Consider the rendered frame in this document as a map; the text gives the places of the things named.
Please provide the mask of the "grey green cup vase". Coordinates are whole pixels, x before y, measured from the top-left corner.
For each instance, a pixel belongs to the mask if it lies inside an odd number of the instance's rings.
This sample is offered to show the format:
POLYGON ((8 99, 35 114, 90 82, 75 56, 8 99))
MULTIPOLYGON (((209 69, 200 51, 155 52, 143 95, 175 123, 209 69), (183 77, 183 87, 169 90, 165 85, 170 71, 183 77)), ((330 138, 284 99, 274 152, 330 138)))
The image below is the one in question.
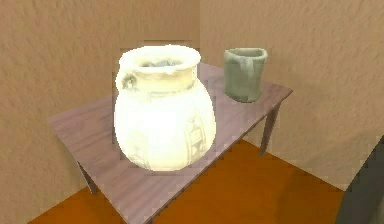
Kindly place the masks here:
POLYGON ((262 48, 224 51, 224 93, 241 103, 257 101, 262 93, 261 76, 268 53, 262 48))

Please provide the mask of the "brown wooden side table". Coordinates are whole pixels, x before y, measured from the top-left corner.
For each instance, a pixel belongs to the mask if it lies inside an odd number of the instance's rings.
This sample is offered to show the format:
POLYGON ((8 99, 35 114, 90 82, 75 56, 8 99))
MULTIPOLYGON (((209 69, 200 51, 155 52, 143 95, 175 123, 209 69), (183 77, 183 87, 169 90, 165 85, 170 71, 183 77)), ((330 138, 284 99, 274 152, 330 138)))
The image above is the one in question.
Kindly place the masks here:
POLYGON ((213 100, 217 134, 206 155, 180 171, 153 172, 121 157, 119 146, 113 143, 112 95, 49 119, 90 190, 102 192, 127 224, 152 224, 172 199, 261 120, 266 121, 260 148, 264 152, 280 105, 292 93, 288 87, 264 81, 258 101, 239 103, 223 93, 221 68, 201 63, 198 75, 213 100))

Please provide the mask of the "large white round vase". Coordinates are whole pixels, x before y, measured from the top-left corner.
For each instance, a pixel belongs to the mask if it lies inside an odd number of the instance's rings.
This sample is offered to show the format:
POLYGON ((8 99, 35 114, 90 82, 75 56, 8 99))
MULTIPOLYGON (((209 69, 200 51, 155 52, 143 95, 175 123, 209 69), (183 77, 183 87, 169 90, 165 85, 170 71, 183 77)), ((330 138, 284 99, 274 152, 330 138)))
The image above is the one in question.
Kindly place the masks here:
POLYGON ((124 155, 141 168, 176 171, 213 145, 216 121, 198 79, 200 53, 181 45, 143 46, 119 60, 114 130, 124 155))

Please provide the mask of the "dark grey curved object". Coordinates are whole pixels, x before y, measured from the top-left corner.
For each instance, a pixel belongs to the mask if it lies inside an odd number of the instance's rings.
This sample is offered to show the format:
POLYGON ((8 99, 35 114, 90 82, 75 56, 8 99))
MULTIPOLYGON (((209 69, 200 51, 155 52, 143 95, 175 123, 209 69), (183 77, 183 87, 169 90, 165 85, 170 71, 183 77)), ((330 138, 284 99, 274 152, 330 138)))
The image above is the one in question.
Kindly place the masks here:
POLYGON ((384 136, 344 192, 335 224, 384 224, 384 136))

